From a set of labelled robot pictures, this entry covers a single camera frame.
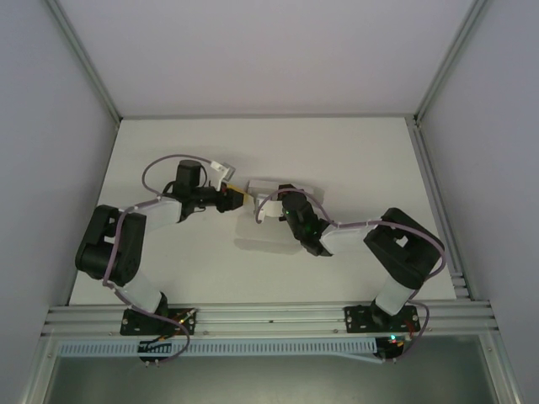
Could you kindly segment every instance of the black mounting plate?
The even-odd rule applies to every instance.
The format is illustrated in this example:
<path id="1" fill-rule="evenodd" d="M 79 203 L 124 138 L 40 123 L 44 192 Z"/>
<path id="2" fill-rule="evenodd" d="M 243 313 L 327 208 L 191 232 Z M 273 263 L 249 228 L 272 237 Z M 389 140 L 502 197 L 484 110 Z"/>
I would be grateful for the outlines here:
<path id="1" fill-rule="evenodd" d="M 175 318 L 177 315 L 187 313 L 191 308 L 168 309 L 168 318 Z M 185 328 L 189 331 L 189 335 L 193 335 L 196 325 L 196 312 L 194 312 L 189 320 L 184 322 Z M 127 309 L 124 311 L 124 316 L 121 321 L 120 335 L 125 336 L 151 336 L 151 335 L 171 335 L 174 334 L 174 325 L 156 318 L 144 316 L 137 311 Z"/>
<path id="2" fill-rule="evenodd" d="M 421 329 L 415 306 L 404 306 L 397 315 L 389 317 L 388 323 L 384 326 L 374 323 L 369 306 L 347 306 L 344 308 L 344 322 L 348 334 L 409 332 L 409 325 L 414 332 Z"/>

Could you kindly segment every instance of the white table surface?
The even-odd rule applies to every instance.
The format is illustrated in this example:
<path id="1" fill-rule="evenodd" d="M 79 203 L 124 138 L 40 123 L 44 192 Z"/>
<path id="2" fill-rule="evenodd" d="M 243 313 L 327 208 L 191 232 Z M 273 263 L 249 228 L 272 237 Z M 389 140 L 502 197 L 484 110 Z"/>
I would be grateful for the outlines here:
<path id="1" fill-rule="evenodd" d="M 250 178 L 313 186 L 337 221 L 376 218 L 396 206 L 437 233 L 402 118 L 123 120 L 99 203 L 151 199 L 141 172 L 173 153 L 232 164 L 240 187 Z M 148 182 L 162 189 L 177 163 L 158 164 Z M 145 238 L 141 270 L 176 304 L 371 300 L 383 286 L 387 272 L 365 245 L 315 258 L 296 247 L 286 223 L 257 227 L 253 220 L 248 209 L 211 208 L 154 231 Z M 268 252 L 272 242 L 290 248 Z M 447 269 L 418 299 L 455 299 Z M 116 303 L 100 282 L 78 274 L 71 305 Z"/>

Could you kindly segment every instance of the gray wall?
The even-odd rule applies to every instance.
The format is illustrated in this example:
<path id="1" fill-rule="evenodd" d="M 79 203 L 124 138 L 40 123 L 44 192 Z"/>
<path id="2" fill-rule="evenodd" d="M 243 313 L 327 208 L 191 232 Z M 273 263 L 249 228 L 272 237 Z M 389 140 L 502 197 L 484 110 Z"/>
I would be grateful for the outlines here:
<path id="1" fill-rule="evenodd" d="M 0 4 L 0 391 L 17 402 L 115 138 L 39 0 Z"/>
<path id="2" fill-rule="evenodd" d="M 468 272 L 539 402 L 539 2 L 494 0 L 426 117 Z"/>

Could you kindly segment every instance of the glass panel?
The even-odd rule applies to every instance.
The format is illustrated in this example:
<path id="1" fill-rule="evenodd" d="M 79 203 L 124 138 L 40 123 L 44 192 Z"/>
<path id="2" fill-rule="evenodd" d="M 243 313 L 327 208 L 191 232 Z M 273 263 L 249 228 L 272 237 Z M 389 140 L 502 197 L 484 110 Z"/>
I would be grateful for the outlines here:
<path id="1" fill-rule="evenodd" d="M 424 338 L 397 364 L 336 357 L 58 359 L 49 404 L 497 402 L 476 338 Z"/>

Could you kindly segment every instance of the purple cable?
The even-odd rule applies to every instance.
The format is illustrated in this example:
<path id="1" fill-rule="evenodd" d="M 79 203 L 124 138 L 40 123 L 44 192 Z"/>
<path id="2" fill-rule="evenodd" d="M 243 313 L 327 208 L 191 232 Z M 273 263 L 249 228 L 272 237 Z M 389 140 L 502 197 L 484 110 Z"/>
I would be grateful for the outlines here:
<path id="1" fill-rule="evenodd" d="M 163 160 L 168 160 L 169 158 L 176 158 L 176 157 L 192 158 L 192 159 L 198 160 L 200 162 L 207 162 L 208 164 L 211 164 L 211 160 L 208 160 L 207 158 L 191 156 L 190 154 L 170 154 L 170 155 L 165 156 L 165 157 L 160 157 L 157 160 L 154 160 L 153 162 L 148 164 L 146 166 L 146 168 L 144 168 L 144 171 L 142 172 L 142 186 L 145 189 L 147 189 L 148 191 L 153 192 L 155 195 L 162 196 L 163 194 L 161 192 L 157 191 L 156 189 L 151 188 L 146 183 L 146 174 L 148 173 L 149 169 L 152 168 L 153 166 L 155 166 L 158 162 L 162 162 Z"/>
<path id="2" fill-rule="evenodd" d="M 148 317 L 151 317 L 151 318 L 156 318 L 158 320 L 161 320 L 162 322 L 169 322 L 169 323 L 175 325 L 176 327 L 178 327 L 185 334 L 185 336 L 187 337 L 185 345 L 177 353 L 175 353 L 173 355 L 170 355 L 169 357 L 158 361 L 158 363 L 165 363 L 165 362 L 168 362 L 170 360 L 176 359 L 179 355 L 181 355 L 183 352 L 185 352 L 187 350 L 187 348 L 189 347 L 189 344 L 191 342 L 191 338 L 189 336 L 189 330 L 182 323 L 176 322 L 172 318 L 168 318 L 168 317 L 165 317 L 165 316 L 159 316 L 158 314 L 151 313 L 149 311 L 146 311 L 146 310 L 144 310 L 144 309 L 142 309 L 140 307 L 137 307 L 137 306 L 133 305 L 133 303 L 131 303 L 125 296 L 123 296 L 115 288 L 114 284 L 109 282 L 110 274 L 112 273 L 112 268 L 114 267 L 114 264 L 115 264 L 116 255 L 118 254 L 118 247 L 120 246 L 121 228 L 122 228 L 122 226 L 124 224 L 125 217 L 127 216 L 127 214 L 129 214 L 133 210 L 137 210 L 137 209 L 140 209 L 140 208 L 145 208 L 145 207 L 148 207 L 148 206 L 155 205 L 156 203 L 159 202 L 159 200 L 160 200 L 159 198 L 152 199 L 152 200 L 147 200 L 146 202 L 141 202 L 140 204 L 130 206 L 129 208 L 126 208 L 123 212 L 121 212 L 121 215 L 118 218 L 118 221 L 116 222 L 115 242 L 114 242 L 114 244 L 112 246 L 112 251 L 110 252 L 110 258 L 109 258 L 109 263 L 107 264 L 107 269 L 105 270 L 105 273 L 103 275 L 103 286 L 107 287 L 109 289 L 112 289 L 115 292 L 116 297 L 118 297 L 118 299 L 120 299 L 123 303 L 128 305 L 132 310 L 138 311 L 139 313 L 141 313 L 141 314 L 143 314 L 145 316 L 148 316 Z"/>
<path id="3" fill-rule="evenodd" d="M 429 276 L 427 276 L 426 280 L 435 277 L 446 266 L 446 252 L 444 251 L 444 248 L 434 238 L 432 238 L 428 234 L 425 234 L 422 231 L 416 230 L 413 227 L 400 225 L 398 223 L 393 223 L 391 221 L 357 221 L 357 222 L 354 222 L 354 223 L 339 224 L 336 221 L 334 221 L 333 219 L 331 219 L 331 217 L 329 217 L 329 213 L 322 207 L 322 204 L 314 197 L 314 195 L 311 195 L 311 194 L 309 194 L 308 192 L 305 192 L 302 189 L 295 189 L 295 188 L 277 189 L 276 191 L 272 192 L 267 197 L 265 197 L 262 200 L 262 202 L 260 203 L 257 210 L 254 212 L 254 219 L 258 224 L 262 223 L 262 221 L 259 219 L 259 214 L 260 214 L 260 211 L 262 210 L 262 207 L 265 205 L 265 203 L 268 202 L 269 200 L 271 200 L 274 196 L 276 196 L 278 194 L 282 194 L 283 192 L 297 192 L 299 194 L 306 195 L 320 209 L 320 211 L 322 212 L 322 215 L 324 216 L 326 221 L 329 222 L 330 225 L 335 226 L 335 227 L 344 228 L 344 229 L 351 229 L 351 228 L 355 228 L 355 227 L 360 228 L 360 227 L 366 227 L 366 226 L 389 226 L 389 227 L 393 227 L 393 228 L 400 229 L 400 230 L 403 230 L 403 231 L 407 231 L 409 233 L 414 234 L 415 236 L 423 238 L 424 240 L 426 240 L 427 242 L 429 242 L 430 244 L 432 244 L 436 248 L 436 250 L 440 254 L 440 258 L 441 258 L 440 266 L 435 271 L 430 273 Z M 425 330 L 427 328 L 427 324 L 429 324 L 429 319 L 430 319 L 429 307 L 425 303 L 421 303 L 421 302 L 412 300 L 418 293 L 419 293 L 419 290 L 415 290 L 412 293 L 412 295 L 410 296 L 410 298 L 408 299 L 408 303 L 410 303 L 412 305 L 415 305 L 415 306 L 423 307 L 425 309 L 425 311 L 426 311 L 426 316 L 425 316 L 425 319 L 423 321 L 423 326 L 419 330 L 419 333 L 418 333 L 417 337 L 414 338 L 414 340 L 411 342 L 411 345 L 409 346 L 409 348 L 400 356 L 400 358 L 402 358 L 403 356 L 408 354 L 410 349 L 423 336 L 423 334 L 424 334 L 424 332 L 425 332 Z"/>

